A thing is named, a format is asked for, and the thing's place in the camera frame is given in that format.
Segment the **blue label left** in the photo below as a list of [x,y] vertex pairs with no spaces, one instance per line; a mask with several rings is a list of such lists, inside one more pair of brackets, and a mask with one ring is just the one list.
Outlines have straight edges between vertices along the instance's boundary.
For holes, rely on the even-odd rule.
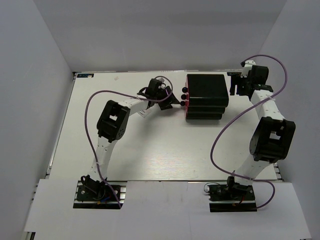
[[78,73],[77,78],[93,78],[94,74],[93,73]]

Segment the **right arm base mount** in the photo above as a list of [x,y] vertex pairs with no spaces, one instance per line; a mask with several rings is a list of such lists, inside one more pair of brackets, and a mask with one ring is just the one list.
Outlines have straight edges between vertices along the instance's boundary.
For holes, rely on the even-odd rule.
[[211,213],[240,213],[256,212],[257,204],[253,187],[248,190],[229,190],[227,184],[218,182],[206,183],[204,193],[209,196],[209,210]]

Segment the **blue label right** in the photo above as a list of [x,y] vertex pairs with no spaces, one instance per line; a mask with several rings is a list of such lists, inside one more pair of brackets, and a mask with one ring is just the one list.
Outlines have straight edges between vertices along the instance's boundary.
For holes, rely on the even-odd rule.
[[228,76],[241,76],[241,72],[227,72]]

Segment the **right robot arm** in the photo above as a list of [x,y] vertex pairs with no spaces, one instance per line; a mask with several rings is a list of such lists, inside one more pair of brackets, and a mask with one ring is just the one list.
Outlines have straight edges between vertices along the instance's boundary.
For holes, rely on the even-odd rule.
[[287,157],[296,124],[285,119],[276,105],[274,91],[266,84],[268,67],[247,60],[242,72],[230,76],[230,95],[248,97],[259,119],[249,143],[249,156],[234,172],[235,176],[229,178],[234,182],[225,187],[226,195],[236,200],[266,167]]

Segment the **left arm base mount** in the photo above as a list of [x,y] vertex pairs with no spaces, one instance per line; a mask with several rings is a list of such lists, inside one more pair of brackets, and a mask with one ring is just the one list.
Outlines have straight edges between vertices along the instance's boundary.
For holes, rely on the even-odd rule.
[[74,209],[120,210],[126,197],[126,181],[109,181],[112,189],[103,181],[82,176],[77,183],[73,201]]

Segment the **black drawer organizer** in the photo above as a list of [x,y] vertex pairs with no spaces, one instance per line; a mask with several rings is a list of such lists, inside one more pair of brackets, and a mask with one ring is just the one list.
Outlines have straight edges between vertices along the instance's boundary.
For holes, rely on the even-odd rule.
[[223,74],[187,74],[189,101],[187,121],[221,120],[229,105]]

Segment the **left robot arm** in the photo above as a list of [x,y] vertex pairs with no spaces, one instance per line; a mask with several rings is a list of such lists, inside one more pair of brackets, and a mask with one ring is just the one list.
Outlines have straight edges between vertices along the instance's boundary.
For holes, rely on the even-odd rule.
[[[97,121],[98,144],[94,147],[88,130],[88,110],[93,97],[100,93],[112,93],[125,96],[128,99],[120,102],[109,100]],[[95,181],[88,188],[88,193],[99,200],[105,196],[106,187],[101,182],[107,181],[107,171],[111,155],[116,143],[124,136],[129,117],[133,114],[144,112],[155,104],[159,108],[169,110],[180,102],[173,94],[173,84],[165,76],[152,78],[147,87],[142,88],[136,95],[128,95],[111,90],[100,90],[90,96],[84,114],[84,128],[93,150],[94,160],[86,178]]]

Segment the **blue label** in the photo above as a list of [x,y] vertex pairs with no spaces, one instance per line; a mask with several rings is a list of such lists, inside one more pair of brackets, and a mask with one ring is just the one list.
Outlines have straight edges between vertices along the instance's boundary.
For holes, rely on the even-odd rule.
[[227,72],[228,76],[241,76],[241,72]]
[[78,73],[77,78],[93,78],[94,74],[93,73]]

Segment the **white labelled card box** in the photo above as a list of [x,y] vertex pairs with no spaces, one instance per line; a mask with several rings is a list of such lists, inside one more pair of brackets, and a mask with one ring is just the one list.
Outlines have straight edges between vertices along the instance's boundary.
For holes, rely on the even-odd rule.
[[138,114],[143,118],[146,118],[150,113],[151,113],[150,109],[140,110],[138,112]]

